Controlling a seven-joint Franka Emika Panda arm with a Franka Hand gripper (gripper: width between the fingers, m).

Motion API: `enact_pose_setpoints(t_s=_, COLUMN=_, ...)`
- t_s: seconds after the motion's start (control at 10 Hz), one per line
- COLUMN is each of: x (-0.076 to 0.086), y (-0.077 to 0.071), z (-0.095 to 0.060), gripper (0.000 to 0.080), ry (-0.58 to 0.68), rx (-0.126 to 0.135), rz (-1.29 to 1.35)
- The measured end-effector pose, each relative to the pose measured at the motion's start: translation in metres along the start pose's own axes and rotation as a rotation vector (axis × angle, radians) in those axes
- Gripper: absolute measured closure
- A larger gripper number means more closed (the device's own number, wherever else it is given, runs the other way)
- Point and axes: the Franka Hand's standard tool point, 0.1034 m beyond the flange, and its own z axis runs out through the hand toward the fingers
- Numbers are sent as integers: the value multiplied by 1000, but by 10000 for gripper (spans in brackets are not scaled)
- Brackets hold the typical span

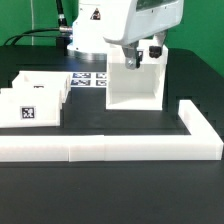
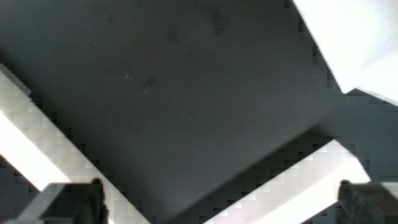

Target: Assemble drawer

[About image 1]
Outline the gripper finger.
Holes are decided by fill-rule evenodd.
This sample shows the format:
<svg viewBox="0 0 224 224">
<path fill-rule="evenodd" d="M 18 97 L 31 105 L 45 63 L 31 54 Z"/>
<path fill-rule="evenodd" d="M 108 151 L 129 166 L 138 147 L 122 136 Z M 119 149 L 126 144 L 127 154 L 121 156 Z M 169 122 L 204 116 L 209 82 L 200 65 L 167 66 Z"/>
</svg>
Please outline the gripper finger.
<svg viewBox="0 0 224 224">
<path fill-rule="evenodd" d="M 153 36 L 153 44 L 149 47 L 149 56 L 159 58 L 162 55 L 162 49 L 167 36 L 167 31 L 161 31 Z"/>
<path fill-rule="evenodd" d="M 140 67 L 140 56 L 137 47 L 137 43 L 131 43 L 122 47 L 125 56 L 125 66 L 130 70 L 138 69 Z"/>
</svg>

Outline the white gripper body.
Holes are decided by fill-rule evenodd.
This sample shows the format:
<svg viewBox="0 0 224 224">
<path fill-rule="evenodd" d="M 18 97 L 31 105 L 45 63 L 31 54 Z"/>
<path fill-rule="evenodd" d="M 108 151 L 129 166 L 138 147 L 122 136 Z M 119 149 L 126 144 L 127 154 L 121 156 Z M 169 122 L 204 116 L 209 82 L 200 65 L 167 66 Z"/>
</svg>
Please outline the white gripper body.
<svg viewBox="0 0 224 224">
<path fill-rule="evenodd" d="M 102 34 L 107 43 L 128 45 L 178 25 L 184 0 L 105 0 Z"/>
</svg>

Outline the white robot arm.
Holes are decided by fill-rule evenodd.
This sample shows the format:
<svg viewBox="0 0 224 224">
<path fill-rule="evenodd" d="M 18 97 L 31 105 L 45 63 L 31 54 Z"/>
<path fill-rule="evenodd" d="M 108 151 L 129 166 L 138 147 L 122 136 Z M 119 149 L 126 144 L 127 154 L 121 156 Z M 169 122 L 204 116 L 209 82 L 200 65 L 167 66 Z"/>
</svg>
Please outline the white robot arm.
<svg viewBox="0 0 224 224">
<path fill-rule="evenodd" d="M 120 45 L 128 69 L 140 67 L 139 41 L 153 37 L 149 56 L 162 55 L 167 31 L 182 19 L 184 0 L 78 0 L 68 52 L 84 60 L 105 60 L 106 44 Z"/>
</svg>

